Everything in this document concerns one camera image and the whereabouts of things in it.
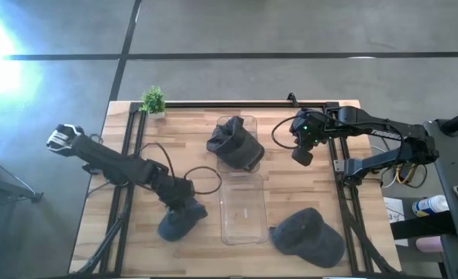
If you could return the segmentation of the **pink rounded object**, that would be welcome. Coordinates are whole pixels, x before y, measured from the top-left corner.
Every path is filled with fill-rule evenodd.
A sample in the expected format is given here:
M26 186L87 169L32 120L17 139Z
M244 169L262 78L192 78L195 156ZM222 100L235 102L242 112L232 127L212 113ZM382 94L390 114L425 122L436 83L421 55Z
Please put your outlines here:
M418 238L415 245L423 253L442 253L444 251L441 236Z

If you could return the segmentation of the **white paper sheet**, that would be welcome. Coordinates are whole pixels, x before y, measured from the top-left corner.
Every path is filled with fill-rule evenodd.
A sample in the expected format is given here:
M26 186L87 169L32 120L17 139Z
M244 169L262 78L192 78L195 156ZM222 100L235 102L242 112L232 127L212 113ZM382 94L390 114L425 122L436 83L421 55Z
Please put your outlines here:
M384 197L389 223L405 221L403 201L398 198Z

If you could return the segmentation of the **black diagonal frame strut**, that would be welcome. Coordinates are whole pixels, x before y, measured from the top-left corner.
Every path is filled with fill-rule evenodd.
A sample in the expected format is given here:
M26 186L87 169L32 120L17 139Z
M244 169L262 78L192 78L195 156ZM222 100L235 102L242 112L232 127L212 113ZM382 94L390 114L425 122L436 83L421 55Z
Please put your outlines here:
M365 256L363 261L366 274L398 274L398 271L377 251L373 243L367 237L365 229L355 220L350 211L345 213L344 221L349 228L354 231L360 242L362 253Z
M124 217L119 216L112 224L111 228L105 234L105 238L99 244L97 250L89 257L84 266L76 274L92 274L97 266L104 270L108 269L109 251L112 242L121 230L124 223Z

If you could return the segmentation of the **clear plastic bin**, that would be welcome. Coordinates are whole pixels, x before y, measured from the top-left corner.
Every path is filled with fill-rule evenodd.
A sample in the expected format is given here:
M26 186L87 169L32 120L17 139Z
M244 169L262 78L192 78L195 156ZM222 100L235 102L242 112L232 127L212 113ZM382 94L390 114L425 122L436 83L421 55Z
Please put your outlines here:
M260 244L267 241L263 178L259 174L223 174L219 200L221 237L225 245Z
M217 125L223 125L228 122L232 118L231 115L224 115L218 118ZM257 119L252 115L241 115L241 118L244 119L243 121L243 128L247 130L256 140L258 139L258 125ZM220 173L228 174L228 173L245 173L244 170L237 170L231 168L229 165L224 163L221 159L217 159L216 162L217 169Z

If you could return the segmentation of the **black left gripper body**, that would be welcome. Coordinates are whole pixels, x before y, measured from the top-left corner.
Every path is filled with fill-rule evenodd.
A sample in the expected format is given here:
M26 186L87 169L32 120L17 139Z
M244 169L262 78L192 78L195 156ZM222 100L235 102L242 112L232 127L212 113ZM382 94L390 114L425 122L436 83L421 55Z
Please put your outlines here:
M194 184L189 179L168 177L164 183L164 204L169 209L184 207L185 201L194 194Z

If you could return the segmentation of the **small green potted plant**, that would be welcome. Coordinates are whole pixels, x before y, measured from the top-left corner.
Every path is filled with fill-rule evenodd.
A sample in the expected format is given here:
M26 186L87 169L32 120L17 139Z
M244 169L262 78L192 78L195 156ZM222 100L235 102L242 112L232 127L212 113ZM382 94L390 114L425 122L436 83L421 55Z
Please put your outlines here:
M165 94L158 86L151 86L143 93L142 104L139 107L141 112L146 112L151 119L162 119L165 117Z

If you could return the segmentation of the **black aluminium frame rail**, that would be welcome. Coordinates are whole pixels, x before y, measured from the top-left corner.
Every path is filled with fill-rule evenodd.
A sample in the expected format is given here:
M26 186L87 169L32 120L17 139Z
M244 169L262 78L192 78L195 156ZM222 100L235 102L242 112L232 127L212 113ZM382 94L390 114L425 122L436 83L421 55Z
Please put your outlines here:
M350 272L351 275L355 275L358 272L358 263L356 258L356 250L354 248L354 241L353 236L350 228L350 224L348 223L348 218L346 214L349 212L349 208L346 204L346 196L344 194L343 186L341 184L339 172L336 170L335 162L338 159L335 140L333 138L329 138L328 140L329 145L329 152L332 161L332 171L334 180L336 183L336 193L339 203L339 211L343 223L343 232L344 232L344 240L346 243L346 254L350 265Z
M342 150L342 153L343 153L343 159L344 160L345 159L349 159L350 158L350 152L349 152L349 149L348 149L346 138L341 138L339 141L340 141L340 146L341 146L341 150ZM350 198L351 198L351 202L352 202L352 206L353 206L353 214L354 214L355 222L361 228L360 231L363 234L366 234L365 225L364 225L364 222L363 222L362 210L361 210L361 207L360 207L360 199L359 199L357 186L356 186L356 184L354 182L350 182L350 183L348 183L347 187L348 187L348 189L350 191ZM374 266L373 266L372 259L370 257L370 253L369 253L369 251L367 249L367 246L361 241L360 238L359 238L359 241L360 241L361 250L362 250L362 254L363 254L363 262L364 262L365 271L373 272L374 271Z
M129 154L129 143L131 140L131 135L133 132L133 123L134 123L134 118L135 114L138 110L139 106L135 102L131 102L129 104L129 115L127 119L127 125L126 125L126 132L124 135L123 139L123 144L122 144L122 155L128 155ZM117 214L119 210L119 201L120 201L120 196L121 196L122 188L119 186L114 187L113 191L113 196L112 196L112 203L111 203L111 208L110 208L110 213L108 216L108 224L106 228L106 232L111 228L113 222L117 219ZM108 271L104 270L103 268L99 267L98 272L101 273L106 273Z
M139 125L137 129L137 134L136 134L136 141L135 141L135 146L133 153L130 155L133 159L137 159L140 156L140 149L142 146L142 141L143 141L143 132L144 132L144 126L146 124L146 119L147 119L147 113L146 112L141 112L139 115ZM124 201L124 206L123 206L123 219L122 219L122 227L120 229L120 235L119 235L119 242L117 246L117 254L116 254L116 259L115 259L115 275L117 277L122 276L122 265L125 257L125 251L126 251L126 240L128 236L128 231L129 231L129 220L131 216L131 211L133 207L133 196L134 196L134 191L135 191L135 184L133 182L129 183L126 188L126 197Z
M256 101L256 102L225 102L225 101L213 101L213 102L167 102L167 109L183 109L183 108L215 108L215 109L233 109L233 108L295 108L295 107L307 107L307 108L319 108L323 109L326 107L339 107L338 102L299 102L295 106L288 100L275 101Z

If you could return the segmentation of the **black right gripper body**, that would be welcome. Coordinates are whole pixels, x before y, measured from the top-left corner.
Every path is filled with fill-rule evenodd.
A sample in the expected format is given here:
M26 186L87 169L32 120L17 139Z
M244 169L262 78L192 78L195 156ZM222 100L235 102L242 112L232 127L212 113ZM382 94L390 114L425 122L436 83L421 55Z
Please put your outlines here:
M313 159L313 154L303 146L297 146L291 153L291 158L302 166L309 166Z

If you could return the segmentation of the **white and blue bottle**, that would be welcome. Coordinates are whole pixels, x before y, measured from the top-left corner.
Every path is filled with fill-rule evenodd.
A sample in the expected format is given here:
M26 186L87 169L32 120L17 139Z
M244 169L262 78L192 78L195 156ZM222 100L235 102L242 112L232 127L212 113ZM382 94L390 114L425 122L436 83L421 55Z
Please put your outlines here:
M412 204L412 211L418 217L425 217L449 211L449 206L444 195L435 195L414 202Z

